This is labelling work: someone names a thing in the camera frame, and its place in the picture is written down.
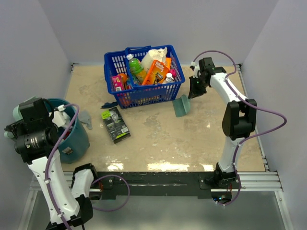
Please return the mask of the mint green hand brush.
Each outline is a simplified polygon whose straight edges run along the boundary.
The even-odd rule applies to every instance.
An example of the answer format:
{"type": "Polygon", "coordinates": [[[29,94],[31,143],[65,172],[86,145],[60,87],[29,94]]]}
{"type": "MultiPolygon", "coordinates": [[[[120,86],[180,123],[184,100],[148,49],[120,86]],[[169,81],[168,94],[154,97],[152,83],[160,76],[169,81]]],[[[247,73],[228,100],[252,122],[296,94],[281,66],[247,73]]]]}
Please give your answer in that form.
{"type": "Polygon", "coordinates": [[[183,94],[180,98],[172,102],[175,116],[183,117],[190,112],[190,99],[187,95],[183,94]]]}

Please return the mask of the grey paper scrap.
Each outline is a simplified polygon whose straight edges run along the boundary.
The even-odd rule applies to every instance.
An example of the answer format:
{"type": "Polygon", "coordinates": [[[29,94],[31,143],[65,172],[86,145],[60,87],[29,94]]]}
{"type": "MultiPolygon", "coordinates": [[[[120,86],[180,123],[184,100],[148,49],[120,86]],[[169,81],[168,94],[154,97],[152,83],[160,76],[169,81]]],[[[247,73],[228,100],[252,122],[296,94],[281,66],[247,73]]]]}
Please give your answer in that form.
{"type": "Polygon", "coordinates": [[[92,118],[87,110],[79,112],[78,118],[89,130],[93,129],[92,118]]]}

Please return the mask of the mint green dustpan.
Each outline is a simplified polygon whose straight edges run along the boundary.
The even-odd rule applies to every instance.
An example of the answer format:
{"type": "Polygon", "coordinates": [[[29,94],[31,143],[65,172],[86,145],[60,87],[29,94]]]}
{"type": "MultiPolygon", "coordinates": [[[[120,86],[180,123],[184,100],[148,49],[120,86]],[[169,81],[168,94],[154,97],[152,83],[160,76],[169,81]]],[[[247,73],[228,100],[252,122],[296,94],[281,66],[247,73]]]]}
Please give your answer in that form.
{"type": "Polygon", "coordinates": [[[26,131],[34,132],[37,129],[37,124],[35,122],[30,122],[30,121],[28,121],[28,123],[25,122],[20,110],[20,105],[16,106],[13,109],[12,115],[13,118],[15,119],[14,123],[20,123],[22,125],[22,128],[25,128],[26,131]]]}

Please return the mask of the red paper scrap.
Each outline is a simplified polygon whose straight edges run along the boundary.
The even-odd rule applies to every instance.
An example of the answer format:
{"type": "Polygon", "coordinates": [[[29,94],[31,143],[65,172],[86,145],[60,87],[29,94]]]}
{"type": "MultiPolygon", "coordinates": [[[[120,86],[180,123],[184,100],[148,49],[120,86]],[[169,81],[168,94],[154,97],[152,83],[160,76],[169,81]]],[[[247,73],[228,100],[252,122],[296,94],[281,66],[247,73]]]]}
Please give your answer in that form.
{"type": "Polygon", "coordinates": [[[68,136],[71,134],[71,132],[72,132],[72,130],[69,129],[69,130],[67,131],[67,133],[64,135],[64,138],[63,138],[63,139],[68,138],[68,136]]]}

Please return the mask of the blue paper scrap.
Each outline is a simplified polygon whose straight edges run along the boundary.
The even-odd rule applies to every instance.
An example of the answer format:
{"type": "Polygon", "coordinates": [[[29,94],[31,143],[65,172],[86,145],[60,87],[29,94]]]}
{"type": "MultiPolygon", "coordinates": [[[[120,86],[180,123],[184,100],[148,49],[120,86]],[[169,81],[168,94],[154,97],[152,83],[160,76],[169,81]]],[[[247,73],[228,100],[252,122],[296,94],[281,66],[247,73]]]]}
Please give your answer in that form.
{"type": "Polygon", "coordinates": [[[112,103],[105,103],[104,105],[101,106],[101,109],[109,109],[118,106],[117,102],[112,102],[112,103]]]}

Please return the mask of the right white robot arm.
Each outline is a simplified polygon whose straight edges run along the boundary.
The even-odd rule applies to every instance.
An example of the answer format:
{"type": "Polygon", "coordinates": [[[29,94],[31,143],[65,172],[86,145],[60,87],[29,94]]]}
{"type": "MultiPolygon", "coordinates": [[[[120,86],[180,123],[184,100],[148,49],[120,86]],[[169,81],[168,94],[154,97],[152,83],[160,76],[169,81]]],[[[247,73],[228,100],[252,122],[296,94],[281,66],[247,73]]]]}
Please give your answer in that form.
{"type": "Polygon", "coordinates": [[[189,77],[189,99],[204,95],[206,88],[211,87],[220,95],[226,108],[222,120],[222,130],[226,136],[222,156],[216,164],[212,176],[204,179],[210,186],[225,188],[236,179],[237,162],[242,149],[242,141],[250,136],[256,126],[256,109],[246,105],[256,106],[254,99],[242,95],[228,79],[223,67],[216,67],[212,58],[206,57],[191,63],[194,71],[189,77]]]}

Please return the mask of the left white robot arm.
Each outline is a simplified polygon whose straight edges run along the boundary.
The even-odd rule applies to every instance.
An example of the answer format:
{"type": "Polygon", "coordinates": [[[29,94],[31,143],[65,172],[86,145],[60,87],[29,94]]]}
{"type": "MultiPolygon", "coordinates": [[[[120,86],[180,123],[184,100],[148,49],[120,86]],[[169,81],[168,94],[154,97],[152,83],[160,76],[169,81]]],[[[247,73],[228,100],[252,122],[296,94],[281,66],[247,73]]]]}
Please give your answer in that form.
{"type": "Polygon", "coordinates": [[[78,111],[72,118],[63,116],[67,107],[67,104],[54,107],[45,98],[31,98],[18,106],[22,118],[4,129],[44,194],[50,214],[48,230],[84,227],[93,217],[90,188],[99,184],[99,176],[91,163],[77,167],[72,184],[67,183],[59,145],[78,116],[78,111]]]}

